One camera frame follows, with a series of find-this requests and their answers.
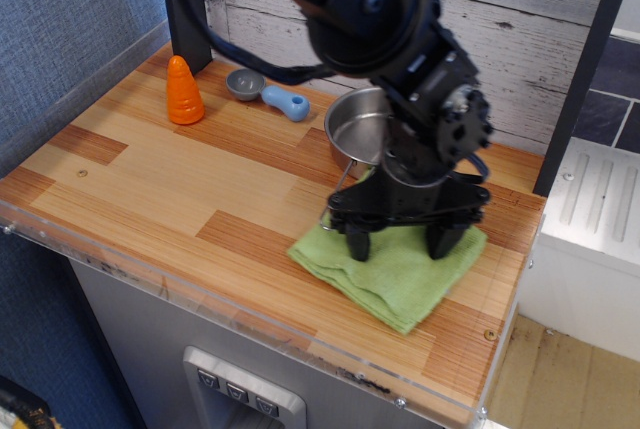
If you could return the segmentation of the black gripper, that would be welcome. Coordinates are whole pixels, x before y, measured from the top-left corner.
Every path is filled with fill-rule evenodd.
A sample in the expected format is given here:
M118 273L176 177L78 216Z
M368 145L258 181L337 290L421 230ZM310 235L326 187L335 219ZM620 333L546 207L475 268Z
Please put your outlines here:
M456 177L411 185L376 169L329 197L327 228L340 233L349 226L358 229L346 233L346 243L353 260L366 262L371 244L368 232L425 226L428 254L439 260L449 254L468 228L482 221L489 200L486 188Z

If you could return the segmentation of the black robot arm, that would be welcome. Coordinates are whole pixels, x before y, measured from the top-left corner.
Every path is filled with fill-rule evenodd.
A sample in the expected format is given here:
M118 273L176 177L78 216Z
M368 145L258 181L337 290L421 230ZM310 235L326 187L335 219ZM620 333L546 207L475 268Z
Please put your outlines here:
M421 226L428 254L447 255L480 222L488 171L456 172L489 143L489 106L477 70L439 21L439 0L293 0L329 73L368 79L390 106L379 161L329 199L330 226L351 256L369 256L372 233Z

